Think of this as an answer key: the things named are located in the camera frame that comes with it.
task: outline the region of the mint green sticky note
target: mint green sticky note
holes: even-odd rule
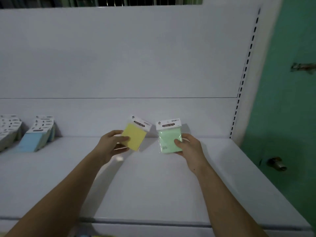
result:
[[[173,153],[182,151],[181,148],[177,147],[174,143],[174,139],[182,141],[181,128],[166,129],[158,131],[159,133],[159,144],[162,153]]]

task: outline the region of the hand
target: hand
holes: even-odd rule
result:
[[[192,135],[186,133],[182,134],[182,138],[188,139],[189,141],[183,140],[181,142],[178,139],[175,139],[174,143],[176,146],[182,149],[182,151],[176,153],[186,159],[189,169],[194,174],[198,174],[202,168],[210,166],[204,156],[201,142]]]
[[[118,142],[128,141],[128,136],[115,136],[122,134],[122,130],[114,130],[101,137],[93,153],[101,158],[101,164],[104,165],[110,161],[112,156],[124,153],[129,150],[126,146]]]

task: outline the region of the person's left hand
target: person's left hand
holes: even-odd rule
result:
[[[112,156],[124,153],[129,150],[126,146],[118,144],[122,141],[128,141],[128,136],[115,136],[122,134],[122,130],[114,130],[106,133],[101,137],[97,146],[93,149],[93,153],[101,158],[102,165],[108,163]]]

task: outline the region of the person's left arm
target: person's left arm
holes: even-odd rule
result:
[[[122,132],[111,131],[102,136],[93,151],[28,211],[6,237],[67,236],[100,168],[113,155],[128,151],[128,148],[118,143],[129,137],[115,136]]]

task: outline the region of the green wall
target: green wall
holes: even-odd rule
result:
[[[316,63],[316,0],[284,0],[241,147],[315,228],[316,73],[293,62]],[[268,167],[272,156],[288,170]]]

